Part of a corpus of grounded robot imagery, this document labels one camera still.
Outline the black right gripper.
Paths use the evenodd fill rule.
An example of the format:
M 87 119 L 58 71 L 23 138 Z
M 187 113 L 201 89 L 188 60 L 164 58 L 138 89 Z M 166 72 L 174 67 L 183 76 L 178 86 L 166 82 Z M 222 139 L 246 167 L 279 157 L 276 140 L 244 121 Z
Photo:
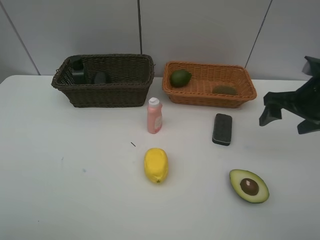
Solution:
M 263 97 L 264 110 L 259 117 L 259 126 L 282 119 L 285 109 L 304 120 L 297 125 L 299 135 L 320 131 L 320 60 L 305 56 L 302 72 L 310 79 L 295 91 L 268 92 Z

